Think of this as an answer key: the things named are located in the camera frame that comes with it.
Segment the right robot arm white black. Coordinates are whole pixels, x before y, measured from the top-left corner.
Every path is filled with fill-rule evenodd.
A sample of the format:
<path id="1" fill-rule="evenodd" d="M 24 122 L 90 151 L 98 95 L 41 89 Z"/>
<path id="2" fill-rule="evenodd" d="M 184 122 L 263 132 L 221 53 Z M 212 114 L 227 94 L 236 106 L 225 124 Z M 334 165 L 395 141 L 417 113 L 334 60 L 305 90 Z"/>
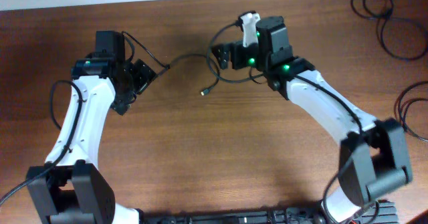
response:
<path id="1" fill-rule="evenodd" d="M 268 86 L 305 110 L 339 145 L 338 171 L 315 207 L 289 210 L 288 221 L 378 223 L 380 198 L 408 185 L 413 171 L 403 127 L 379 120 L 332 88 L 308 60 L 294 55 L 284 19 L 250 11 L 234 22 L 243 37 L 209 42 L 207 57 L 221 69 L 256 69 Z"/>

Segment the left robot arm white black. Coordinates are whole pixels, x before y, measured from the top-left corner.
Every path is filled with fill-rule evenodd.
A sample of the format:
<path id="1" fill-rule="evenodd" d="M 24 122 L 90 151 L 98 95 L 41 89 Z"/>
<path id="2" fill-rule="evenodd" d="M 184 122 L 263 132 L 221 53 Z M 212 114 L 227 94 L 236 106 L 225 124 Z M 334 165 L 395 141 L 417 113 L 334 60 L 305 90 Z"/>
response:
<path id="1" fill-rule="evenodd" d="M 157 74 L 125 54 L 137 41 L 127 32 L 97 31 L 96 49 L 77 60 L 60 134 L 45 162 L 27 172 L 27 189 L 42 223 L 143 223 L 140 209 L 116 202 L 98 169 L 109 110 L 123 115 Z"/>

